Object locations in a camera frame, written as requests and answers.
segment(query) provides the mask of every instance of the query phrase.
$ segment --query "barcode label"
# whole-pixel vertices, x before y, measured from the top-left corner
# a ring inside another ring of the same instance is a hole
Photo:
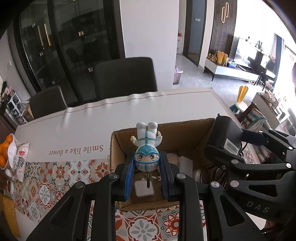
[[[225,141],[224,149],[235,155],[239,152],[239,149],[228,139]]]

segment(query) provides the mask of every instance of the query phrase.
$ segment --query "orange fruit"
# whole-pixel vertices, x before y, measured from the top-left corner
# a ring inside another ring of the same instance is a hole
[[[0,156],[0,167],[4,168],[6,165],[6,160],[4,156]]]
[[[4,147],[9,147],[9,143],[8,143],[8,142],[6,142],[6,141],[5,141],[5,142],[3,142],[3,148],[4,148]]]
[[[0,144],[0,155],[3,155],[3,144]]]
[[[3,148],[3,156],[4,156],[5,160],[8,160],[7,151],[8,151],[8,147],[4,147]]]
[[[6,142],[8,142],[8,143],[10,144],[12,141],[13,141],[13,137],[10,136],[10,135],[8,135],[8,136],[6,137]]]

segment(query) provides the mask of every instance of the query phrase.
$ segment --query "striped cloth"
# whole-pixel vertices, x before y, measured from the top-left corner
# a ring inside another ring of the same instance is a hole
[[[270,128],[270,125],[268,124],[264,115],[256,108],[253,108],[250,111],[250,113],[243,120],[241,125],[243,129],[255,131],[255,132],[268,131],[268,129]],[[271,153],[271,151],[264,146],[253,145],[253,147],[255,149],[255,152],[258,156],[260,163],[263,163]]]

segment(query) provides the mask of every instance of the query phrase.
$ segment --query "keychain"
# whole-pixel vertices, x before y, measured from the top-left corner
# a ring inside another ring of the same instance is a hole
[[[150,122],[146,125],[143,122],[137,123],[138,139],[131,137],[131,142],[138,147],[134,160],[136,168],[145,172],[147,176],[147,188],[150,187],[150,172],[157,169],[159,165],[159,152],[156,149],[162,141],[162,136],[157,131],[157,123]]]

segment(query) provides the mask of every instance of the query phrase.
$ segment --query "blue gripper pad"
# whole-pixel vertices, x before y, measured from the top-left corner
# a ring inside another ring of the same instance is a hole
[[[165,171],[165,166],[162,160],[162,155],[160,155],[160,162],[159,162],[159,170],[161,176],[161,185],[163,187],[163,195],[166,199],[169,197],[169,190],[168,190],[168,177]]]
[[[133,186],[133,174],[135,172],[135,161],[134,161],[134,154],[131,158],[128,172],[126,175],[126,185],[125,185],[125,192],[124,192],[124,200],[127,201],[129,196],[131,195],[131,187]]]

